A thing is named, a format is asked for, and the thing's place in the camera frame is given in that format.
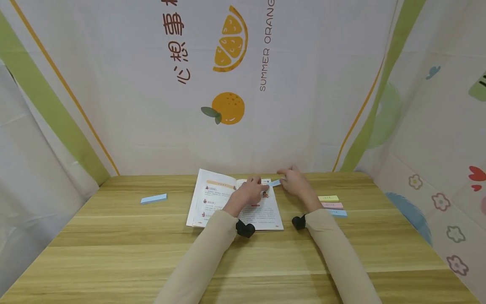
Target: desk surface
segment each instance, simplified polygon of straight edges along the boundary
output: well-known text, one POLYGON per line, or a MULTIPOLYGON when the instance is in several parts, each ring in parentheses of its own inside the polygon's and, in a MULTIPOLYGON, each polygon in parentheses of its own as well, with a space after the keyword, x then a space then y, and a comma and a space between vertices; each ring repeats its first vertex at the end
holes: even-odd
MULTIPOLYGON (((383 303, 477 303, 367 175, 307 176, 318 195, 341 199, 348 218, 336 221, 383 303)), ((201 231, 185 226, 195 182, 196 176, 110 179, 0 303, 152 303, 201 231), (142 197, 162 193, 167 201, 140 205, 142 197)), ((281 186, 275 193, 285 230, 237 237, 202 304, 340 303, 308 231, 292 226, 303 210, 281 186)))

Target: chinese characters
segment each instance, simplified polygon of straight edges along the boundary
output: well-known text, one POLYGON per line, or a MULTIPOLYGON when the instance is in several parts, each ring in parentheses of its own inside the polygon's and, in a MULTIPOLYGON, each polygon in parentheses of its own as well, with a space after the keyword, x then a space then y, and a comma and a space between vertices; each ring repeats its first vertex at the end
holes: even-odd
MULTIPOLYGON (((161 0, 166 6, 171 4, 172 6, 177 6, 177 0, 161 0)), ((162 14, 164 20, 165 35, 167 36, 182 36, 182 30, 184 29, 184 23, 182 22, 182 17, 174 12, 173 14, 162 14)), ((176 73, 177 81, 182 84, 187 84, 191 79, 191 72, 185 67, 185 62, 189 62, 189 54, 185 48, 185 41, 179 43, 177 40, 170 41, 167 48, 171 52, 170 58, 174 60, 176 66, 174 67, 174 72, 176 73)))

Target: orange slice illustration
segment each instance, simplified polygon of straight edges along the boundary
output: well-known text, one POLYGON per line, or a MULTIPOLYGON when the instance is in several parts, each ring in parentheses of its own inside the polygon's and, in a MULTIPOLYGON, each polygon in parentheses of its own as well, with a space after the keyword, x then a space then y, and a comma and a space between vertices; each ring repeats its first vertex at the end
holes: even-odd
POLYGON ((213 71, 216 72, 229 72, 239 66, 248 44, 248 29, 242 16, 232 5, 229 11, 231 14, 226 17, 221 31, 223 37, 219 39, 220 45, 216 47, 214 55, 216 66, 213 71))

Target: green stripe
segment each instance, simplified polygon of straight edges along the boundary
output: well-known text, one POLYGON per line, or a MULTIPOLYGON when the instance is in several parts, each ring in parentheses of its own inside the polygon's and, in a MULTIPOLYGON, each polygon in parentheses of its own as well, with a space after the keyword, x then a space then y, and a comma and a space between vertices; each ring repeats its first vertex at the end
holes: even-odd
POLYGON ((375 101, 371 111, 366 119, 363 128, 353 142, 351 148, 344 158, 343 165, 340 171, 353 171, 358 165, 361 157, 368 147, 368 143, 373 132, 373 125, 375 123, 376 112, 378 111, 378 104, 380 98, 383 95, 390 73, 395 65, 400 53, 407 41, 408 35, 410 34, 415 21, 422 10, 425 0, 405 0, 403 6, 400 10, 400 15, 393 30, 392 40, 390 42, 390 48, 388 49, 388 54, 386 55, 385 65, 383 67, 382 78, 380 80, 380 85, 378 86, 378 91, 376 93, 375 101))
POLYGON ((0 11, 0 58, 66 149, 101 185, 110 175, 0 11))

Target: yellow sticky note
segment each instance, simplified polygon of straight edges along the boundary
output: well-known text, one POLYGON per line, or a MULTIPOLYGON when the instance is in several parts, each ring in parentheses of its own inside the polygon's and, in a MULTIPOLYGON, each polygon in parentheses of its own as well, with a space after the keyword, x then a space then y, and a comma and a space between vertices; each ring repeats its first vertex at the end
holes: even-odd
POLYGON ((320 196, 319 201, 337 203, 339 201, 339 198, 336 195, 320 196))

